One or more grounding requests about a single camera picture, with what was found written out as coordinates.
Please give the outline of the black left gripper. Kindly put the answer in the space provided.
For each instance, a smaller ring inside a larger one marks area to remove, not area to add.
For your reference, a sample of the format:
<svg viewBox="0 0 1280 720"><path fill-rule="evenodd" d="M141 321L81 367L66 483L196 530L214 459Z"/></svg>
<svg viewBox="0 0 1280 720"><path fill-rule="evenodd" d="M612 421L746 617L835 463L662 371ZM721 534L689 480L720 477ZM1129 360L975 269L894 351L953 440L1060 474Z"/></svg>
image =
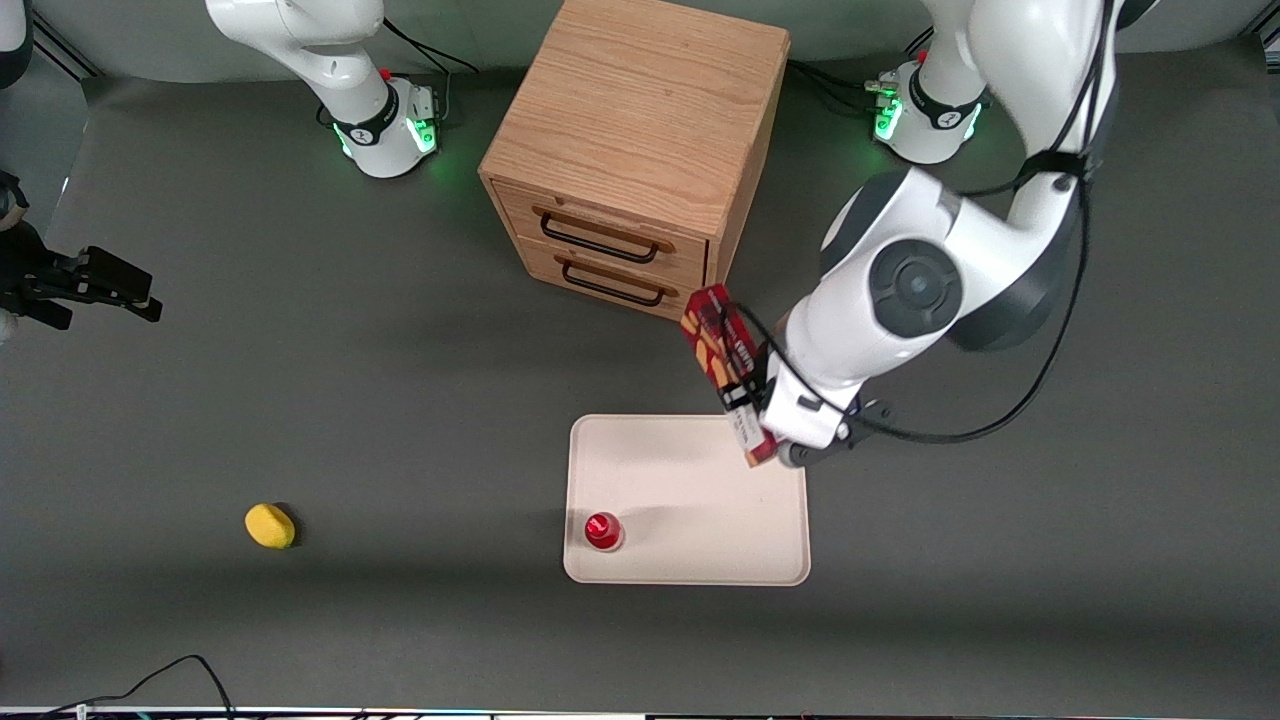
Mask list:
<svg viewBox="0 0 1280 720"><path fill-rule="evenodd" d="M719 388L719 401L726 413L755 409L759 424L764 425L765 411L771 405L778 375L778 359L773 345L762 345L751 360L748 375L749 391L741 384L728 384ZM822 448L783 439L780 442L776 457L786 468L810 468L838 454L852 451L860 443L877 434L876 429L865 427L859 420L887 421L891 418L891 405L873 400L864 404L858 400L849 409L852 420L845 419L837 425L833 439Z"/></svg>

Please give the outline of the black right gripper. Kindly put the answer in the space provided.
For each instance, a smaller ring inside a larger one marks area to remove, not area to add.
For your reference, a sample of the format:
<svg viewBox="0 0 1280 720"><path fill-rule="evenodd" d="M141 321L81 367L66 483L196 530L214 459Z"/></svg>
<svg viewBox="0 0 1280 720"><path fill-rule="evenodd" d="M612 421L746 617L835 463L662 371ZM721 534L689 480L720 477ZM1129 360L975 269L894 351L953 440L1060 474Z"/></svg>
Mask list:
<svg viewBox="0 0 1280 720"><path fill-rule="evenodd" d="M54 299L123 307L150 323L163 304L151 295L152 275L105 249L88 246L65 255L47 249L32 225L1 233L1 307L56 331L70 327L73 311L46 299L28 300L32 288Z"/></svg>

